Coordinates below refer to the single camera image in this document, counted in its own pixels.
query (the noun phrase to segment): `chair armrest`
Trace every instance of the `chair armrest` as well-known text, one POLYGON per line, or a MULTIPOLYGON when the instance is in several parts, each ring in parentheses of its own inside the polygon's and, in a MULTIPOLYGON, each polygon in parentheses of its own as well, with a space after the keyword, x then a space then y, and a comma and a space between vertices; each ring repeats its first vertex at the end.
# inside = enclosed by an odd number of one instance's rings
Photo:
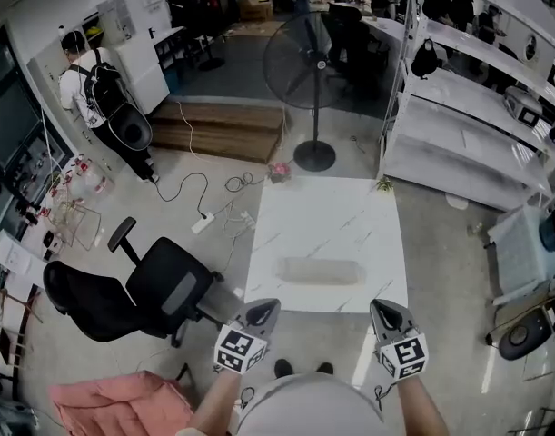
POLYGON ((125 240, 125 237, 128 235, 128 233, 132 231, 135 223, 135 219, 131 216, 128 216, 125 220, 122 221, 122 223, 117 227, 117 229, 114 231, 114 234, 112 234, 112 237, 107 243, 107 248, 110 250, 110 252, 115 252, 122 241, 125 240))

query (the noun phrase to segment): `pink cushion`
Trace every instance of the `pink cushion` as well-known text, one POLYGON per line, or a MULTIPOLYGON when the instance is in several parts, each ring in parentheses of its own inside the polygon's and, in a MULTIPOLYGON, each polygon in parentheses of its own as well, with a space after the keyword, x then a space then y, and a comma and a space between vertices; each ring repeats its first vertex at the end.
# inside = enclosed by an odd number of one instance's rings
POLYGON ((51 386, 49 394, 74 436, 174 436, 193 412, 178 383, 150 372, 51 386))

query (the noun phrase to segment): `green plant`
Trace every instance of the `green plant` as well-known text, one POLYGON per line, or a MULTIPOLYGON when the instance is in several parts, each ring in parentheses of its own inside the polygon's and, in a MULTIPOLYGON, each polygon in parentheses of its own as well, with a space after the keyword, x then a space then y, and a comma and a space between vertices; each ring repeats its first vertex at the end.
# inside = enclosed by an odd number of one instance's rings
POLYGON ((383 176, 382 179, 376 184, 376 189, 384 193, 390 192, 393 188, 394 184, 392 184, 391 180, 386 176, 383 176))

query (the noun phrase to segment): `fan base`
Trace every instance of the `fan base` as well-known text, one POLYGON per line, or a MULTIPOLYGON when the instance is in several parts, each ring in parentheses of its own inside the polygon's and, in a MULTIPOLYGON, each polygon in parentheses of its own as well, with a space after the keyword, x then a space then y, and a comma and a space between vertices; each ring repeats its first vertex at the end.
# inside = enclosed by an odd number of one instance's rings
POLYGON ((211 58, 199 64, 198 69, 200 71, 212 71, 213 69, 220 68, 223 66, 224 60, 222 58, 211 58))
POLYGON ((295 147, 293 160, 306 171, 325 171, 335 163, 335 150, 321 141, 307 141, 295 147))

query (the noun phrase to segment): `wooden step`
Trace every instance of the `wooden step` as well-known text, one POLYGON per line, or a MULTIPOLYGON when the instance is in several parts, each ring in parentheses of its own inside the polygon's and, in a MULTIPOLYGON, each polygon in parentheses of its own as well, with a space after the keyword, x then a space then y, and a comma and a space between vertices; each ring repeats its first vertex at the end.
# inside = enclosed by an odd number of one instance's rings
MULTIPOLYGON (((281 134, 280 108, 233 104, 183 104, 186 120, 208 130, 231 129, 256 133, 281 134)), ((152 124, 185 124, 177 102, 164 102, 150 116, 152 124)))
MULTIPOLYGON (((152 146, 189 151, 190 127, 182 124, 154 124, 152 146)), ((194 127, 193 151, 258 164, 267 164, 281 134, 194 127)))

